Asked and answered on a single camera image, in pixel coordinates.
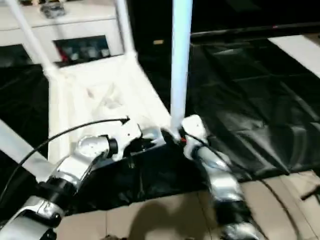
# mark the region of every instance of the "wire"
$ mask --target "wire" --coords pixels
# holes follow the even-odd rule
[[[200,200],[200,197],[199,197],[199,193],[196,192],[196,197],[198,198],[198,202],[199,202],[199,205],[201,207],[201,211],[202,211],[202,215],[203,215],[203,218],[205,220],[205,224],[206,224],[206,228],[208,229],[208,232],[210,234],[210,240],[213,240],[212,238],[212,232],[211,232],[211,228],[210,228],[210,224],[209,224],[209,220],[207,219],[207,216],[206,216],[206,213],[205,213],[205,209],[204,209],[204,206],[202,205],[202,202]]]
[[[284,210],[285,214],[287,215],[293,229],[296,235],[296,239],[297,240],[302,240],[303,237],[301,235],[301,232],[296,224],[296,221],[294,220],[294,218],[292,217],[291,213],[289,212],[288,208],[286,207],[286,205],[284,204],[284,202],[280,199],[279,195],[275,192],[275,190],[273,190],[273,188],[264,180],[260,179],[259,182],[261,182],[274,196],[274,198],[278,201],[278,203],[281,205],[282,209]]]
[[[227,164],[230,168],[230,164],[228,162],[226,162],[220,155],[219,153],[213,148],[211,147],[208,143],[204,142],[203,140],[201,140],[200,138],[196,137],[196,136],[193,136],[187,132],[185,132],[185,135],[197,140],[198,142],[200,142],[203,146],[207,147],[208,149],[210,149],[212,152],[214,152],[215,155],[217,155],[218,158],[220,158],[220,160],[224,161],[225,164]],[[294,218],[292,217],[291,213],[289,212],[288,208],[286,207],[286,205],[284,204],[284,202],[280,199],[279,195],[273,190],[273,188],[267,183],[265,182],[264,180],[262,179],[257,179],[257,177],[255,176],[255,174],[253,172],[250,172],[248,169],[246,169],[245,167],[241,166],[240,164],[232,161],[232,164],[235,165],[236,167],[238,167],[239,169],[243,170],[246,174],[248,174],[250,176],[250,178],[252,180],[257,180],[259,182],[261,182],[271,193],[272,195],[274,196],[274,198],[278,201],[278,203],[281,205],[281,208],[283,209],[283,211],[285,212],[285,214],[287,215],[292,227],[293,227],[293,230],[295,232],[295,235],[296,235],[296,239],[297,240],[302,240],[302,235],[301,235],[301,232],[294,220]],[[266,238],[268,239],[268,237],[266,236],[266,234],[263,232],[262,228],[258,225],[257,222],[255,222],[255,224],[258,226],[259,228],[259,231],[261,232],[261,234]]]
[[[4,189],[2,190],[2,193],[0,195],[0,206],[2,205],[2,202],[4,200],[4,197],[6,195],[6,192],[8,190],[8,187],[10,185],[10,183],[12,182],[15,174],[17,173],[18,169],[20,167],[22,167],[22,165],[35,153],[37,152],[39,149],[41,149],[43,146],[47,145],[49,142],[55,140],[56,138],[64,135],[64,134],[67,134],[67,133],[70,133],[74,130],[77,130],[77,129],[80,129],[80,128],[83,128],[83,127],[86,127],[86,126],[89,126],[89,125],[94,125],[94,124],[99,124],[99,123],[106,123],[106,122],[116,122],[116,121],[121,121],[122,123],[125,123],[126,121],[128,121],[129,118],[115,118],[115,119],[104,119],[104,120],[97,120],[97,121],[91,121],[91,122],[87,122],[87,123],[84,123],[84,124],[81,124],[81,125],[78,125],[78,126],[74,126],[74,127],[71,127],[65,131],[62,131],[56,135],[53,135],[52,137],[49,137],[47,140],[45,140],[43,143],[41,143],[40,145],[38,145],[36,148],[34,148],[32,151],[30,151],[22,160],[21,162],[18,163],[18,165],[15,167],[15,169],[13,170],[13,172],[11,173],[8,181],[6,182],[5,184],[5,187]]]

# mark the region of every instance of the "tiled floor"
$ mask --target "tiled floor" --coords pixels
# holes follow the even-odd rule
[[[320,205],[314,197],[301,201],[320,179],[313,172],[268,179],[292,214],[304,240],[320,239]],[[242,185],[246,199],[270,240],[295,240],[295,232],[279,203],[260,182]],[[100,240],[116,235],[130,240],[217,240],[213,209],[205,191],[163,197],[130,206],[66,217],[59,240]]]

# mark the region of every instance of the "black plastic sheet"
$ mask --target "black plastic sheet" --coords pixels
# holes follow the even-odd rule
[[[168,109],[170,56],[168,49],[139,55]],[[186,114],[202,117],[216,150],[258,178],[320,166],[320,81],[315,75],[268,40],[192,45],[189,62]],[[13,82],[2,91],[3,103],[21,98],[23,104],[0,111],[0,118],[35,146],[48,136],[47,80],[38,66],[6,73],[6,81],[11,84],[11,77]],[[29,105],[42,110],[30,113],[24,107]],[[19,124],[26,117],[32,119],[27,129]],[[250,180],[239,169],[235,173],[240,181]],[[93,171],[69,214],[202,189],[196,164],[178,146],[166,145]]]

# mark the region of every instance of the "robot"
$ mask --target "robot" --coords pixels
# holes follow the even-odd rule
[[[222,240],[262,240],[263,235],[253,224],[240,184],[229,168],[229,158],[212,151],[201,118],[192,115],[182,121],[180,131],[184,156],[198,163],[206,180],[221,227]],[[0,240],[55,240],[54,232],[73,197],[89,176],[98,157],[112,161],[123,158],[124,150],[142,137],[139,125],[129,120],[114,137],[85,136],[72,154],[62,159],[46,182],[38,184],[38,191],[0,230]]]

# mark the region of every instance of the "white pole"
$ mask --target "white pole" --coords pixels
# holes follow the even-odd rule
[[[23,138],[0,120],[0,150],[2,152],[20,163],[33,149]],[[34,175],[38,182],[46,180],[55,168],[37,151],[22,166]]]
[[[193,0],[173,1],[170,112],[175,136],[186,112],[192,6]]]
[[[124,45],[124,53],[136,54],[136,49],[134,45],[134,40],[132,37],[132,30],[129,19],[129,12],[126,0],[117,0],[116,1],[118,20],[121,29],[121,35]]]
[[[35,51],[37,57],[39,58],[39,61],[42,65],[42,68],[44,70],[46,69],[53,69],[56,68],[56,66],[49,60],[49,57],[45,53],[45,50],[41,46],[40,41],[37,39],[35,34],[33,33],[30,25],[28,24],[24,13],[20,7],[20,4],[18,3],[18,0],[5,0],[6,4],[10,7],[12,14],[18,21],[18,24],[25,34],[26,39],[32,46],[33,50]]]

